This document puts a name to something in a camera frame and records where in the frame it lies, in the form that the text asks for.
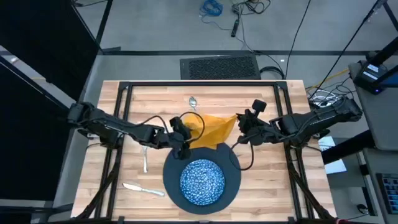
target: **gray floor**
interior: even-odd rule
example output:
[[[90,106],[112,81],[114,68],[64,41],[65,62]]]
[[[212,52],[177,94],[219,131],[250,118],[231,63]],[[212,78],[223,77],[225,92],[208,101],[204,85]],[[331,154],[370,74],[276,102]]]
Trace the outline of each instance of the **gray floor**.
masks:
[[[80,0],[83,4],[94,0]],[[219,30],[213,24],[201,22],[199,7],[203,1],[185,0],[114,0],[105,28],[102,48],[118,47],[122,50],[239,50],[240,41],[230,37],[230,31]],[[230,11],[230,0],[219,0],[224,4],[220,17],[206,17],[220,26],[230,28],[235,15]],[[316,0],[312,1],[294,50],[342,50],[368,13],[375,0]],[[78,8],[85,23],[95,36],[106,3]],[[248,45],[257,50],[290,50],[295,31],[301,20],[307,0],[273,0],[269,9],[261,15],[243,18],[245,37]],[[390,0],[389,5],[398,16],[398,1]],[[348,50],[379,50],[397,36],[385,10],[378,10],[365,23]],[[241,27],[238,36],[241,38]],[[271,55],[285,69],[287,56]],[[91,71],[84,99],[93,103],[98,97],[103,80],[179,80],[181,58],[198,56],[98,56]],[[292,56],[289,63],[288,79],[303,80],[305,86],[314,85],[327,74],[336,56]],[[364,59],[360,56],[344,56],[333,73],[347,68],[349,63]],[[274,65],[265,56],[257,56],[260,67]],[[392,57],[386,66],[396,65],[398,57]],[[22,62],[17,67],[25,69]],[[326,83],[342,81],[348,74],[336,77]],[[279,78],[263,73],[262,79]],[[353,89],[351,80],[346,86]],[[331,127],[333,137],[350,138],[368,128],[365,119],[357,123],[337,124]],[[72,203],[75,197],[83,162],[81,148],[87,141],[75,137],[64,164],[55,205]],[[342,218],[355,217],[354,205],[363,198],[353,189],[332,189],[338,215]],[[54,220],[67,217],[62,214]],[[363,217],[363,222],[374,222],[372,217]]]

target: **wooden table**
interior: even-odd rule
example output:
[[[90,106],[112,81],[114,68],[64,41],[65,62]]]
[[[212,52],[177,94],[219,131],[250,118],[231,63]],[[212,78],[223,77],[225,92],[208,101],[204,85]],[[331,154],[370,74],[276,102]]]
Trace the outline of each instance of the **wooden table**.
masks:
[[[113,114],[118,85],[119,81],[103,83],[98,108]],[[287,85],[293,112],[309,112],[303,81],[289,80]],[[281,91],[280,93],[284,104],[283,94]],[[267,103],[265,112],[259,115],[260,119],[268,121],[278,117],[274,91],[269,86],[134,86],[128,120],[139,123],[157,114],[168,121],[174,116],[192,110],[188,104],[191,96],[197,99],[197,111],[203,114],[229,117],[235,113],[244,113],[246,108],[251,108],[255,99],[259,99]],[[153,119],[149,124],[162,125],[158,119]],[[234,144],[240,134],[236,123],[226,144],[230,146]],[[311,145],[318,147],[315,141],[312,141]],[[157,197],[128,190],[121,185],[123,182],[137,183],[148,189],[165,192],[162,169],[169,151],[170,149],[149,149],[147,152],[149,172],[145,174],[142,147],[131,138],[125,138],[113,220],[117,220],[118,216],[125,216],[126,220],[146,221],[287,221],[287,217],[295,216],[283,144],[255,146],[254,165],[250,170],[242,172],[241,186],[236,198],[224,210],[210,215],[194,215],[185,212],[178,208],[167,195]],[[249,146],[240,144],[234,151],[241,166],[246,167],[251,160]],[[93,146],[86,152],[72,211],[73,217],[83,211],[98,191],[105,152],[105,148],[100,146]],[[303,162],[310,190],[318,201],[335,216],[320,152],[305,148]],[[102,216],[106,213],[108,194],[104,197]],[[299,194],[305,217],[305,203],[300,190]]]

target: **yellow napkin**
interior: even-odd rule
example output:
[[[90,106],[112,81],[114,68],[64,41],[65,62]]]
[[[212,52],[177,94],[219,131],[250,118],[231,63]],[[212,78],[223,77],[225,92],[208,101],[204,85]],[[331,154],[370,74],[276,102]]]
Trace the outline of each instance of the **yellow napkin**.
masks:
[[[205,132],[200,139],[191,143],[190,149],[198,147],[217,149],[217,144],[225,142],[231,134],[236,115],[229,118],[217,118],[211,115],[201,115],[201,117],[205,121]],[[194,114],[186,115],[184,125],[191,129],[192,138],[197,138],[202,132],[202,121]]]

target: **knife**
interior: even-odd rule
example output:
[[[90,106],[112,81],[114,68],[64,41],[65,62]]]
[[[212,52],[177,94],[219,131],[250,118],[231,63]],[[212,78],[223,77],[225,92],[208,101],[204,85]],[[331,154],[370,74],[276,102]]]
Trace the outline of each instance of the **knife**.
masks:
[[[148,192],[148,193],[152,193],[152,194],[156,194],[159,196],[164,197],[164,192],[158,191],[158,190],[148,190],[148,189],[143,189],[142,187],[136,186],[136,185],[132,185],[132,184],[126,184],[123,183],[123,186],[127,189],[130,190],[136,190],[136,191],[143,191],[143,192]]]

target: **blue bowl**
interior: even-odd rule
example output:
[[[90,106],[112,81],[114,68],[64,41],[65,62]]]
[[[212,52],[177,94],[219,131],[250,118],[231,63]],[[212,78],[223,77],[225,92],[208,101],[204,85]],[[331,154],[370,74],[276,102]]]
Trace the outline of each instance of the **blue bowl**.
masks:
[[[180,189],[184,197],[195,205],[210,205],[224,192],[225,178],[220,167],[207,159],[189,163],[181,173]]]

